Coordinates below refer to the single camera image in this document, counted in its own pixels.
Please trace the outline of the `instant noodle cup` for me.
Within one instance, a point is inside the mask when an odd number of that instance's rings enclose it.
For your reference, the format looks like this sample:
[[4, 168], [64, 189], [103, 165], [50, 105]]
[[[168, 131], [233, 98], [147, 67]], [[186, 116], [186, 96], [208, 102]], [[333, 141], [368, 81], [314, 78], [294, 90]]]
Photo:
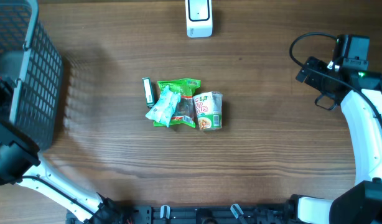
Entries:
[[199, 130], [222, 128], [223, 95], [218, 91], [201, 93], [193, 97]]

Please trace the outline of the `dark green small box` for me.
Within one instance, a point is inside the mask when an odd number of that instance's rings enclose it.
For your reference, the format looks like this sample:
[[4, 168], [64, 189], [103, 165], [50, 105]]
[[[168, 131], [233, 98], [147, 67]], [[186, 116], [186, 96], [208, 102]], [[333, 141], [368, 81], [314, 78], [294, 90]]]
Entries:
[[144, 87], [146, 105], [149, 109], [151, 109], [156, 103], [153, 84], [151, 83], [151, 79], [149, 77], [144, 77], [142, 79], [142, 82]]

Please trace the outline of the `green snack bag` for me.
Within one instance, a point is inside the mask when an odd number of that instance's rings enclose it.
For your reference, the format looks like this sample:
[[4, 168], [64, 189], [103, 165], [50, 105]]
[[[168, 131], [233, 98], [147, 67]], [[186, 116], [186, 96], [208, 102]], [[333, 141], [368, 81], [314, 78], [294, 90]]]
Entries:
[[160, 91], [162, 91], [166, 86], [169, 89], [181, 94], [181, 100], [177, 104], [175, 113], [171, 117], [169, 123], [170, 126], [176, 124], [186, 124], [192, 128], [196, 127], [195, 124], [195, 108], [193, 103], [193, 95], [195, 90], [200, 88], [201, 81], [192, 78], [182, 78], [178, 80], [161, 80], [157, 82]]

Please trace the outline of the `pale green wipes packet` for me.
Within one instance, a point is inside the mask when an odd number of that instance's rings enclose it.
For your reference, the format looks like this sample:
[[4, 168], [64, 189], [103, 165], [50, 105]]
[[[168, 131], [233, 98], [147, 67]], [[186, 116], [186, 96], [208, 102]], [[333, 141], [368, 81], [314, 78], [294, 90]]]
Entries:
[[166, 86], [160, 94], [158, 102], [146, 114], [146, 118], [169, 127], [181, 94], [175, 93]]

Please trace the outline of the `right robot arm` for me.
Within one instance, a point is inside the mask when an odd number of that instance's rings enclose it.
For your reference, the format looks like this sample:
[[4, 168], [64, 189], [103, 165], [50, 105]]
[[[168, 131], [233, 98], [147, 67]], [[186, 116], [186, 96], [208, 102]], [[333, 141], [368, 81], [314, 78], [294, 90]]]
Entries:
[[296, 223], [382, 223], [382, 74], [368, 69], [370, 39], [363, 35], [333, 36], [330, 63], [309, 57], [297, 81], [333, 100], [347, 121], [355, 158], [355, 185], [335, 200], [293, 195], [287, 221]]

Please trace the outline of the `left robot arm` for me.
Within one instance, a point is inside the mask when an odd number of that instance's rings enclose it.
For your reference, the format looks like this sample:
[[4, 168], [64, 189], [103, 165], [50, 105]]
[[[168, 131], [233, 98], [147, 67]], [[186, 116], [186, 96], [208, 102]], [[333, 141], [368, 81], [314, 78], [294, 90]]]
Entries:
[[108, 198], [81, 189], [55, 170], [39, 145], [0, 118], [0, 186], [17, 184], [44, 194], [71, 211], [82, 223], [121, 223], [120, 209]]

